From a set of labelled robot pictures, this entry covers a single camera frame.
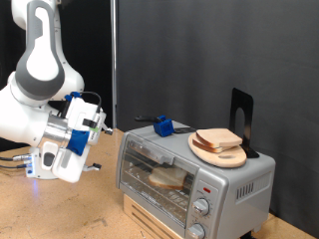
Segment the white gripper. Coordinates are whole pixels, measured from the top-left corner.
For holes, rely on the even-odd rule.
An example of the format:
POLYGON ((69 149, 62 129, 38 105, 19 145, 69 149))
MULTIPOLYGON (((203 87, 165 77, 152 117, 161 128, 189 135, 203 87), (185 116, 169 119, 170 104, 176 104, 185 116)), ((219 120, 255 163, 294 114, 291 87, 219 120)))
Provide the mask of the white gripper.
POLYGON ((98 106, 73 98, 66 114, 71 138, 65 148, 60 148, 52 166, 52 173, 65 181, 74 183, 82 171, 100 170, 98 163, 85 165, 90 148, 98 143, 101 130, 112 135, 113 129, 104 124, 106 114, 98 106))

